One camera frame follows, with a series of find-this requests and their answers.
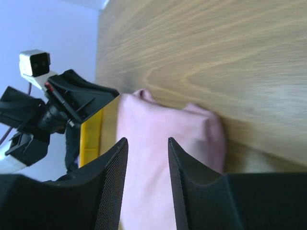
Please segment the camera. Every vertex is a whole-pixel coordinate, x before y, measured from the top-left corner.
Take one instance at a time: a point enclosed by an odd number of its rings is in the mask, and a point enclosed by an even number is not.
[[[19,55],[19,60],[21,76],[45,91],[47,79],[56,75],[55,72],[50,71],[50,54],[39,49],[28,50]]]
[[[20,69],[23,74],[38,77],[50,72],[50,54],[35,49],[24,51],[19,55]]]

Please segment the mesh gripper pad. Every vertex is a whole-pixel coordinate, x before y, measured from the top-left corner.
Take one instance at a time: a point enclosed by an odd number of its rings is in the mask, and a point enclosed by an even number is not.
[[[1,230],[118,230],[128,142],[57,181],[0,175]]]

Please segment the pink cloth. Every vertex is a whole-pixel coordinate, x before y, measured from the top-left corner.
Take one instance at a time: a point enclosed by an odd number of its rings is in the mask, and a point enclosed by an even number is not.
[[[184,109],[158,105],[148,90],[123,94],[117,140],[126,137],[129,156],[121,208],[124,230],[176,230],[168,166],[168,138],[222,173],[226,154],[221,122],[189,103]]]

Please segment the cable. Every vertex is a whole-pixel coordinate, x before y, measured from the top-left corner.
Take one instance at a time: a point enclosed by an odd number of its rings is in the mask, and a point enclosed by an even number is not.
[[[28,87],[28,95],[31,94],[31,91],[32,91],[32,84],[29,83],[29,87]],[[12,127],[10,127],[6,132],[5,134],[3,135],[3,137],[0,139],[0,145],[3,144],[3,142],[5,141],[5,139],[8,137],[8,135],[10,134],[10,132],[13,130]]]

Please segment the wood grain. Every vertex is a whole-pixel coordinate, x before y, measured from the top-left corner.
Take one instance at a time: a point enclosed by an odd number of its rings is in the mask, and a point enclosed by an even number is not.
[[[112,0],[99,21],[97,83],[217,112],[230,156],[307,166],[307,0]]]

